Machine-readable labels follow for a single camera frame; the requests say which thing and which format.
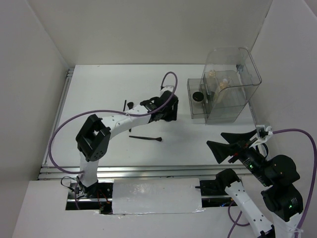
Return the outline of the clear acrylic makeup organizer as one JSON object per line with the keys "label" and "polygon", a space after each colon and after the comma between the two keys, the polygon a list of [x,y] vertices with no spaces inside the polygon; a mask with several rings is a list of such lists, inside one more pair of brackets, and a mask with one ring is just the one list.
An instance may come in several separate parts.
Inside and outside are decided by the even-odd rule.
{"label": "clear acrylic makeup organizer", "polygon": [[[216,71],[215,78],[208,78],[210,70]],[[224,98],[215,103],[213,97],[216,88],[223,78],[231,78]],[[207,56],[202,79],[207,92],[208,118],[206,124],[222,124],[235,122],[243,111],[262,78],[253,57],[245,47],[215,48]]]}

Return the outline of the cream bottle clear cap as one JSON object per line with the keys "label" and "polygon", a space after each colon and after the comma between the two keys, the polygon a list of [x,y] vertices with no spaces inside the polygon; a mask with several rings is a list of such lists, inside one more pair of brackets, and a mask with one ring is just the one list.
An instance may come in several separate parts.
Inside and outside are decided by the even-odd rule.
{"label": "cream bottle clear cap", "polygon": [[220,80],[213,97],[213,101],[215,103],[220,103],[222,101],[226,93],[226,88],[230,86],[230,83],[231,83],[230,77],[223,78]]}

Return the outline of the aluminium front rail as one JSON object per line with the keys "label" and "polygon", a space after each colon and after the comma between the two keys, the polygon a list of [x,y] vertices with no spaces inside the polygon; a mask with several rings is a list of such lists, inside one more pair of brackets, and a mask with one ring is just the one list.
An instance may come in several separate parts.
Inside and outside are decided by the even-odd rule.
{"label": "aluminium front rail", "polygon": [[225,169],[232,169],[239,176],[251,173],[242,165],[200,165],[200,166],[140,166],[105,167],[97,170],[97,178],[102,179],[149,179],[149,178],[209,178]]}

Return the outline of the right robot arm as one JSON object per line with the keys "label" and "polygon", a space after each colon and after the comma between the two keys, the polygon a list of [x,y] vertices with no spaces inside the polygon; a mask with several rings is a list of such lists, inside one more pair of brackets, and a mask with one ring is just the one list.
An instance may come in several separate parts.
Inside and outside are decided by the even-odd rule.
{"label": "right robot arm", "polygon": [[273,135],[271,127],[247,133],[221,133],[227,143],[207,141],[215,160],[220,164],[240,161],[245,168],[264,186],[261,192],[267,209],[271,212],[270,222],[247,194],[239,177],[232,169],[216,175],[215,187],[221,194],[228,194],[240,208],[258,238],[295,238],[303,213],[303,198],[293,185],[300,179],[294,161],[285,155],[267,160],[257,146],[264,144]]}

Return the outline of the black lid cosmetic jar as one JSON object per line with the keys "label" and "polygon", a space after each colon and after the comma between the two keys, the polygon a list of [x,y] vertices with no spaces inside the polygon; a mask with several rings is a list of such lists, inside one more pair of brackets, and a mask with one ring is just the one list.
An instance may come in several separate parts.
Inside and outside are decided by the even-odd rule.
{"label": "black lid cosmetic jar", "polygon": [[196,91],[193,93],[192,99],[197,103],[202,102],[204,100],[204,95],[202,92]]}

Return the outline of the aluminium left rail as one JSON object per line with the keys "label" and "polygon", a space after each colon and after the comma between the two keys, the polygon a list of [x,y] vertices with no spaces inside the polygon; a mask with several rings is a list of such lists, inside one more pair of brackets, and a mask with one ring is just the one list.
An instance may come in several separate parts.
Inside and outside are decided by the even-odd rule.
{"label": "aluminium left rail", "polygon": [[54,131],[56,130],[56,128],[59,125],[60,117],[61,117],[61,114],[62,114],[62,111],[63,111],[63,107],[64,107],[64,104],[65,104],[65,100],[66,100],[66,97],[67,97],[67,93],[68,93],[68,90],[69,90],[69,86],[70,86],[70,83],[71,83],[71,79],[72,79],[74,70],[75,70],[74,67],[70,68],[70,69],[68,69],[68,71],[66,73],[65,82],[64,82],[62,94],[61,94],[61,97],[60,97],[60,100],[59,100],[59,104],[58,104],[58,107],[57,107],[57,111],[56,111],[56,114],[55,114],[55,118],[54,118],[54,121],[53,121],[53,126],[52,126],[52,130],[51,130],[51,133],[50,133],[49,141],[50,141]]}

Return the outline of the frosted bottle gold pump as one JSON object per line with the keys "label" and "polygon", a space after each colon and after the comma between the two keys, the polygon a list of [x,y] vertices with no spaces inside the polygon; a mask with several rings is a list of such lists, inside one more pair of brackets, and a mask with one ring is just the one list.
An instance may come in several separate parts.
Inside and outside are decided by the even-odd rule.
{"label": "frosted bottle gold pump", "polygon": [[216,77],[216,71],[215,70],[210,70],[208,72],[208,78],[215,78]]}

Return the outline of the white cover plate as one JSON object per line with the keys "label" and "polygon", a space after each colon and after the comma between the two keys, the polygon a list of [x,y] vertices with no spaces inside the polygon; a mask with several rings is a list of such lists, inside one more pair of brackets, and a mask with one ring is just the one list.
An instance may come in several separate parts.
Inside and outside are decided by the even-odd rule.
{"label": "white cover plate", "polygon": [[183,214],[202,212],[197,178],[115,180],[113,214]]}

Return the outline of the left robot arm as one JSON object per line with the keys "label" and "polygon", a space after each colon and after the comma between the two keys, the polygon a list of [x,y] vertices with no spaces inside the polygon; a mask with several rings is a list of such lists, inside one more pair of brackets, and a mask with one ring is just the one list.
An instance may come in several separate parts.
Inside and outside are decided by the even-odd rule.
{"label": "left robot arm", "polygon": [[97,195],[99,160],[106,154],[111,139],[129,129],[155,121],[177,120],[178,97],[170,90],[162,90],[159,97],[142,101],[134,108],[109,117],[90,115],[76,136],[80,152],[80,170],[77,177],[79,191],[85,197]]}

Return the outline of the black powder brush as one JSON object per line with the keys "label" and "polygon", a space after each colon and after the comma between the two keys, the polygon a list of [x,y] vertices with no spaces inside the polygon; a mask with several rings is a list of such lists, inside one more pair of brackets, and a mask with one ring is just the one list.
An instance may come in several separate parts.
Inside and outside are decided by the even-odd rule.
{"label": "black powder brush", "polygon": [[134,107],[134,103],[133,102],[128,102],[127,106],[128,106],[128,109],[131,110]]}

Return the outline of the clear organizer drawer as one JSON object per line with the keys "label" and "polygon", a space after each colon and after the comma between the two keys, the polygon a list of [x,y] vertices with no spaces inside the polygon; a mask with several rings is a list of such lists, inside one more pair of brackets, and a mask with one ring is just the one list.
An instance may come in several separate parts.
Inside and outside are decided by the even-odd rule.
{"label": "clear organizer drawer", "polygon": [[208,118],[207,92],[201,79],[189,78],[187,80],[190,113],[192,119]]}

